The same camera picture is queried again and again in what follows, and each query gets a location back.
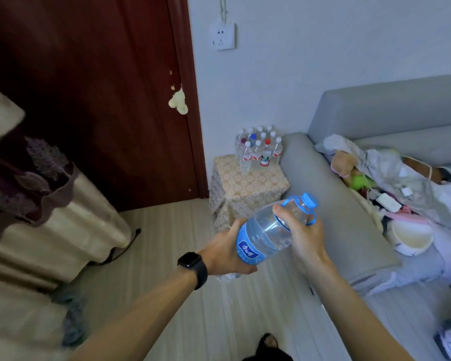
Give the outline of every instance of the side table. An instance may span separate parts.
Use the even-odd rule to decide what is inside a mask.
[[[215,228],[222,231],[236,218],[249,218],[263,206],[280,200],[289,187],[278,164],[242,175],[233,154],[216,157],[209,192]]]

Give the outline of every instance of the wooden door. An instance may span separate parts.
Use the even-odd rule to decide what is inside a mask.
[[[199,196],[180,88],[167,0],[0,0],[0,90],[118,210]]]

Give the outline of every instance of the light wood floor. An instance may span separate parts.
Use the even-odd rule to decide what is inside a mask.
[[[156,285],[182,254],[201,248],[215,234],[206,200],[132,210],[123,217],[142,234],[122,257],[89,267],[78,279],[91,331]],[[451,317],[446,284],[392,289],[366,302],[416,360],[443,359],[432,336],[441,320]],[[230,283],[210,278],[182,306],[146,360],[241,360],[254,353],[265,332],[273,333],[294,360],[350,360],[319,299],[293,267],[289,250],[253,275]]]

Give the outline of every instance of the watch face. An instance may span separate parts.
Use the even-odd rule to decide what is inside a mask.
[[[178,265],[185,267],[193,267],[196,263],[201,260],[200,255],[195,252],[187,252],[177,261]]]

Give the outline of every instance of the power outlet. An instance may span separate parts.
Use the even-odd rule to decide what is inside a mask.
[[[210,43],[216,50],[236,47],[236,25],[234,23],[214,23],[210,26]]]

